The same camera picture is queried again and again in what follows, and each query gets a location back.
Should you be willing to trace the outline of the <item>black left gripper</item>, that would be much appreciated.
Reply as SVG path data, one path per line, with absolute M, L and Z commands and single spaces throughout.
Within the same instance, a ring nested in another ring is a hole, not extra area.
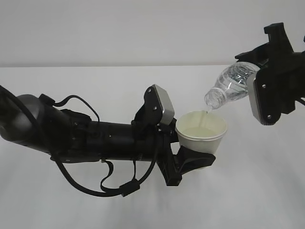
M 143 105 L 137 111 L 132 125 L 137 139 L 152 140 L 151 164 L 145 174 L 138 180 L 142 184 L 157 165 L 167 186 L 178 186 L 182 175 L 193 170 L 211 166 L 216 157 L 213 154 L 193 151 L 184 146 L 174 156 L 171 143 L 179 142 L 176 131 L 177 119 L 173 118 L 169 125 L 145 125 Z

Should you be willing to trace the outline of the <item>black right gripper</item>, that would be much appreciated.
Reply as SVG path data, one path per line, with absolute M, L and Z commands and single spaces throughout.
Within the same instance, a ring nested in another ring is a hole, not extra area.
M 305 52 L 294 52 L 284 24 L 264 27 L 269 42 L 234 58 L 262 68 L 256 75 L 256 99 L 259 121 L 274 125 L 282 114 L 305 104 Z

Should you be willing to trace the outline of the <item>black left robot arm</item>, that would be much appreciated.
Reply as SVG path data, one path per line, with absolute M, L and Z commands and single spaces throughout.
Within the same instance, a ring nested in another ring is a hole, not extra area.
M 1 88 L 1 137 L 62 164 L 149 161 L 159 167 L 168 186 L 179 185 L 183 174 L 215 161 L 213 154 L 189 146 L 172 153 L 171 143 L 178 141 L 174 110 L 167 92 L 155 84 L 145 91 L 144 103 L 130 124 L 93 121 L 65 109 L 67 102 L 68 98 L 55 102 L 44 94 L 14 96 Z

